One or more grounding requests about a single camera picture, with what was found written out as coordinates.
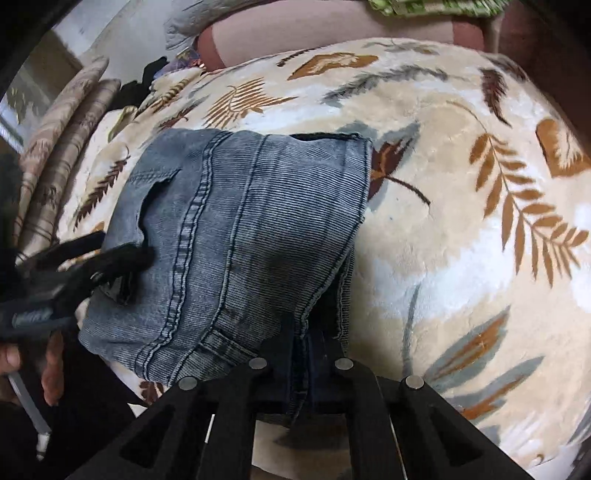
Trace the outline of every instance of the dark blue denim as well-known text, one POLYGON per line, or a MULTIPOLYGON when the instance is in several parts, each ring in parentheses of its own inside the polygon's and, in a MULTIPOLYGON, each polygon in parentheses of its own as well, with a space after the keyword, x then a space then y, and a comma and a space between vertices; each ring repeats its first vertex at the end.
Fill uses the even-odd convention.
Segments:
POLYGON ((285 318, 302 337, 333 281, 346 342, 371 151, 356 135, 162 133, 131 173, 103 245, 149 244, 156 259, 133 302, 95 291, 81 343, 146 380, 208 380, 256 356, 285 318))

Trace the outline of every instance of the pink cushion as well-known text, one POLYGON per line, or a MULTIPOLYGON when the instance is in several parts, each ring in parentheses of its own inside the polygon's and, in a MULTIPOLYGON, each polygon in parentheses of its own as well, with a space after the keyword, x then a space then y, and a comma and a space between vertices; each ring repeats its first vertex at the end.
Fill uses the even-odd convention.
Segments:
POLYGON ((290 50, 371 37, 408 37, 481 49, 482 32, 469 22, 438 15, 387 18, 366 2, 280 0, 236 12, 202 32, 197 51, 208 70, 290 50))

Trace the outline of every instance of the wall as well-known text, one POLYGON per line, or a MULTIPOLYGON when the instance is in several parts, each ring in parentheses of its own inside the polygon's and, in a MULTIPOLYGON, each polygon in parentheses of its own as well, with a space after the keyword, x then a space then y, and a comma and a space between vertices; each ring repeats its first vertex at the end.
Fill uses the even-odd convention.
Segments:
POLYGON ((141 80, 146 64, 178 50, 164 49, 172 0, 82 0, 54 31, 83 64, 106 55, 104 78, 141 80))

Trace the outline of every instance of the blanket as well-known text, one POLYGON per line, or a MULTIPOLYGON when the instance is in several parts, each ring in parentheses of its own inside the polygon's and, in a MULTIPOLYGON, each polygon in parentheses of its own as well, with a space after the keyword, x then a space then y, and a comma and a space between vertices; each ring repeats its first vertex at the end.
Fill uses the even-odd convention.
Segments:
MULTIPOLYGON (((588 437, 591 159, 516 64, 373 38, 164 76, 85 158, 59 239, 108 229, 142 152, 177 127, 371 139, 348 355, 377 375, 422 375, 523 467, 588 437)), ((163 390, 113 368, 146 398, 163 390)), ((261 429, 255 465, 347 470, 346 443, 293 450, 280 428, 261 429)))

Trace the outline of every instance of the metal screw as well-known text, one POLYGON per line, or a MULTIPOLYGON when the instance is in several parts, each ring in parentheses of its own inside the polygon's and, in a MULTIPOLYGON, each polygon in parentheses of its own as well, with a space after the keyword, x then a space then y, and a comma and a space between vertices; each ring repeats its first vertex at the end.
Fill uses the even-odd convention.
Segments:
POLYGON ((338 370, 351 370, 353 368, 353 361, 350 358, 339 358, 335 361, 335 367, 338 370))
POLYGON ((420 390, 425 384, 425 381, 418 375, 411 375, 410 377, 407 377, 404 382, 408 388, 412 388, 413 390, 420 390))
POLYGON ((197 386, 197 379, 195 377, 184 377, 178 382, 178 386, 181 390, 188 391, 192 390, 197 386))
POLYGON ((253 370, 262 370, 267 366, 267 360, 260 356, 257 356, 256 358, 253 358, 251 361, 248 362, 248 366, 253 370))

